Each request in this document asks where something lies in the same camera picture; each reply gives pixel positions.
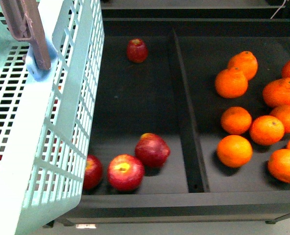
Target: wire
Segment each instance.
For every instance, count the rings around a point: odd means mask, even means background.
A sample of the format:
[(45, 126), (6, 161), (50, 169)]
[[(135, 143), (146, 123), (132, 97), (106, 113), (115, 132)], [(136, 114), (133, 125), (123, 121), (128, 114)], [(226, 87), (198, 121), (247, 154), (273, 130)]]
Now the wire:
[(284, 4), (286, 4), (286, 2), (287, 1), (289, 1), (289, 0), (284, 0), (283, 1), (283, 3), (282, 3), (282, 5), (276, 10), (276, 12), (272, 15), (272, 17), (270, 17), (271, 19), (278, 13), (278, 11), (282, 8), (282, 7), (284, 7)]

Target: apple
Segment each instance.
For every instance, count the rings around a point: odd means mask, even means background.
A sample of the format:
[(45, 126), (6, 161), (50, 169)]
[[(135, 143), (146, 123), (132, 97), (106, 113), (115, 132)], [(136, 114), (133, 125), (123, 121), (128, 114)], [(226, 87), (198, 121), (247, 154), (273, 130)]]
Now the apple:
[(145, 133), (141, 135), (135, 147), (135, 156), (152, 168), (161, 168), (170, 155), (167, 143), (158, 135)]
[(121, 154), (110, 162), (107, 178), (116, 190), (132, 191), (141, 185), (144, 174), (145, 168), (139, 159), (129, 154)]
[(148, 49), (145, 42), (139, 38), (130, 40), (127, 45), (126, 55), (134, 63), (143, 62), (148, 56)]
[(102, 164), (100, 160), (92, 155), (88, 154), (86, 159), (86, 168), (83, 181), (83, 189), (90, 190), (96, 187), (102, 179)]

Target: fruit compartment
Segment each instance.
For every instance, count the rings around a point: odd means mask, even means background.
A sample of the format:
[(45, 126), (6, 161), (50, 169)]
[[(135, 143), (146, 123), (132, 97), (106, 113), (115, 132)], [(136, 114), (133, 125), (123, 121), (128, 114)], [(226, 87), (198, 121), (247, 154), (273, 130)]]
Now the fruit compartment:
[[(248, 131), (242, 136), (253, 147), (249, 163), (240, 168), (224, 166), (218, 159), (219, 141), (229, 134), (220, 125), (221, 114), (232, 106), (244, 107), (253, 120), (268, 115), (272, 110), (263, 100), (265, 85), (281, 78), (282, 66), (290, 59), (290, 36), (179, 37), (182, 57), (187, 74), (190, 97), (197, 123), (202, 161), (210, 192), (290, 190), (290, 184), (273, 178), (266, 163), (273, 151), (284, 148), (290, 139), (285, 134), (281, 141), (271, 146), (254, 143)], [(246, 93), (234, 99), (219, 96), (215, 90), (216, 75), (227, 67), (229, 59), (249, 50), (256, 56), (259, 68), (249, 81)]]
[(148, 58), (128, 61), (126, 46), (133, 36), (105, 38), (89, 153), (103, 164), (103, 181), (83, 194), (122, 194), (107, 182), (107, 167), (119, 154), (134, 156), (143, 133), (160, 135), (171, 154), (161, 169), (145, 169), (142, 185), (123, 194), (188, 193), (177, 109), (172, 91), (167, 37), (144, 36)]

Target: light blue basket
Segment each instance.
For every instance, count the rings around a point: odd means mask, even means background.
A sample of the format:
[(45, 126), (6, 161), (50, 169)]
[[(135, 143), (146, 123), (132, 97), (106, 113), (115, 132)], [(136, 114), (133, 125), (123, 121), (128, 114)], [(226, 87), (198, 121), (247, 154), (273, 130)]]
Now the light blue basket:
[[(99, 0), (42, 0), (51, 69), (22, 56), (0, 9), (0, 234), (24, 235), (80, 200), (104, 32)], [(37, 80), (27, 71), (40, 75)]]

